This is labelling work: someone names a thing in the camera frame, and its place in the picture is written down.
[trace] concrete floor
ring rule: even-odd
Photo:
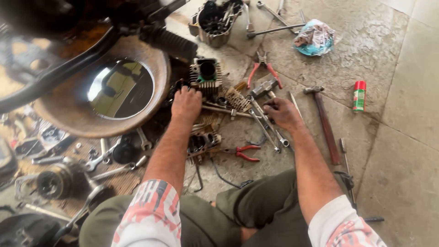
[[[439,62],[439,2],[285,0],[283,17],[289,23],[300,23],[299,9],[303,9],[307,20],[319,19],[338,32],[333,52],[309,58],[291,48],[294,37],[287,30],[247,40],[245,15],[238,18],[227,45],[213,49],[200,43],[189,34],[187,24],[204,1],[191,0],[174,12],[166,20],[168,29],[197,42],[200,55],[219,59],[226,74],[225,86],[247,80],[256,50],[270,52],[269,62],[284,85],[283,90],[276,91],[277,96],[286,98],[287,91],[293,92],[329,162],[317,108],[312,97],[302,93],[307,86],[325,86],[324,103],[334,136],[347,141],[360,214],[385,217],[385,222],[371,226],[388,246],[436,246],[439,127],[435,123],[439,115],[435,113],[435,96],[439,93],[439,71],[435,65]],[[276,9],[278,1],[265,3]],[[257,31],[280,27],[269,13],[256,8],[256,0],[250,4],[250,15]],[[256,75],[256,86],[271,79],[263,69]],[[357,80],[367,81],[364,114],[350,110]],[[246,139],[257,140],[261,135],[252,119],[230,121],[225,117],[220,126],[224,147],[243,146]],[[261,162],[218,154],[214,160],[221,175],[239,184],[292,168],[291,151],[276,154],[268,142],[261,150],[246,154]],[[231,188],[215,175],[210,161],[200,170],[204,189],[197,195],[214,200],[218,192]],[[185,185],[189,192],[199,187],[194,176],[194,166],[187,165]],[[3,194],[2,201],[9,201]]]

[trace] hammer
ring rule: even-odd
[[[268,80],[264,83],[262,83],[259,87],[252,90],[252,96],[254,98],[260,98],[264,95],[268,95],[270,98],[275,98],[276,95],[272,91],[273,88],[275,88],[279,83],[277,82],[276,78],[272,80]]]
[[[337,150],[337,144],[334,140],[334,133],[332,133],[331,124],[329,123],[328,115],[323,105],[322,94],[320,93],[325,88],[321,86],[314,86],[303,89],[304,94],[313,93],[317,108],[319,109],[320,120],[322,122],[323,133],[325,134],[326,144],[328,145],[329,153],[331,155],[331,162],[333,165],[341,165],[340,155]]]

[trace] spray can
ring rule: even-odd
[[[365,107],[366,107],[366,82],[363,80],[359,80],[355,83],[355,87],[354,87],[352,111],[354,111],[354,113],[364,112]]]

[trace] plastic bag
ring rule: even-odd
[[[335,30],[319,20],[310,20],[294,39],[293,47],[307,56],[321,56],[333,50]]]

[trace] wire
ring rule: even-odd
[[[238,188],[238,189],[241,189],[241,186],[238,186],[238,185],[236,185],[236,184],[234,184],[234,183],[232,183],[232,182],[229,182],[229,181],[227,181],[225,178],[221,177],[220,173],[218,172],[218,168],[216,167],[215,162],[213,162],[213,158],[210,158],[210,161],[212,162],[212,165],[213,165],[213,167],[215,168],[216,175],[218,175],[218,177],[219,177],[221,180],[223,180],[224,182],[226,182],[227,184],[229,184],[229,185],[231,185],[231,186],[233,186],[233,187],[236,187],[236,188]]]

